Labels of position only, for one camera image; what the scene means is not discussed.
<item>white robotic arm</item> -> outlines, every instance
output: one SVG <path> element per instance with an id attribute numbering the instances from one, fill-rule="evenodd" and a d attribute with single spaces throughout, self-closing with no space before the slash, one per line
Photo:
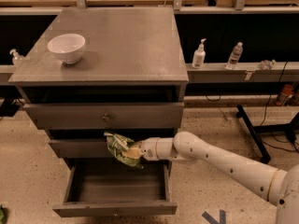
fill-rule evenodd
<path id="1" fill-rule="evenodd" d="M 278 207 L 277 224 L 299 223 L 299 165 L 288 173 L 213 147 L 188 132 L 174 138 L 149 138 L 141 144 L 148 161 L 206 161 Z"/>

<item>white bowl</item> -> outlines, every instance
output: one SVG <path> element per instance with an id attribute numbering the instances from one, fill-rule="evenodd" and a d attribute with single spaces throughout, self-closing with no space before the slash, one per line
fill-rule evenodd
<path id="1" fill-rule="evenodd" d="M 48 49 L 57 60 L 77 63 L 85 50 L 85 38 L 78 34 L 58 35 L 48 43 Z"/>

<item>gray cabinet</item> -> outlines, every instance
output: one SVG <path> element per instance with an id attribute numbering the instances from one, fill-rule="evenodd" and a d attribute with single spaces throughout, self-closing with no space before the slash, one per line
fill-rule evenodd
<path id="1" fill-rule="evenodd" d="M 65 33 L 87 40 L 74 65 L 47 50 Z M 61 217 L 175 214 L 170 163 L 127 167 L 110 155 L 104 137 L 109 130 L 138 141 L 178 130 L 188 74 L 173 10 L 66 8 L 27 57 L 9 82 L 71 169 L 64 203 L 53 210 Z"/>

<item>green object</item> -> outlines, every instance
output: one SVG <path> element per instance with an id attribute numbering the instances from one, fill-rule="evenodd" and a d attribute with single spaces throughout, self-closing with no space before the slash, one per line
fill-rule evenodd
<path id="1" fill-rule="evenodd" d="M 123 155 L 130 150 L 130 147 L 135 145 L 134 140 L 112 132 L 104 132 L 104 136 L 107 139 L 107 148 L 109 152 L 118 161 L 121 161 L 130 167 L 143 169 L 143 166 L 140 164 L 140 158 L 130 158 Z"/>
<path id="2" fill-rule="evenodd" d="M 6 214 L 4 212 L 2 205 L 0 205 L 0 224 L 5 224 L 5 223 L 6 223 Z"/>

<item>speckled floor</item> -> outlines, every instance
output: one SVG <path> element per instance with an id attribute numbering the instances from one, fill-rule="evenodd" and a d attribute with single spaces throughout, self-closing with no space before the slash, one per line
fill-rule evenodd
<path id="1" fill-rule="evenodd" d="M 263 120 L 263 106 L 244 105 L 253 125 Z M 251 159 L 260 153 L 242 119 L 235 116 L 233 105 L 208 105 L 188 102 L 182 131 L 192 132 L 208 143 Z M 289 122 L 297 107 L 267 109 L 264 124 Z M 292 149 L 271 134 L 264 140 L 277 147 Z M 277 139 L 285 140 L 284 135 Z M 267 147 L 270 165 L 289 170 L 299 164 L 299 154 Z M 72 217 L 61 218 L 52 206 L 62 203 L 69 171 L 56 158 L 48 145 L 48 137 L 38 131 L 24 111 L 13 118 L 0 120 L 0 204 L 7 212 L 7 224 L 23 223 L 149 223 L 149 224 L 274 224 L 276 207 L 261 200 L 230 177 L 203 161 L 196 164 L 173 164 L 171 174 L 172 200 L 178 204 L 173 216 L 155 217 Z M 226 218 L 220 219 L 220 212 Z M 207 216 L 215 220 L 206 220 Z"/>

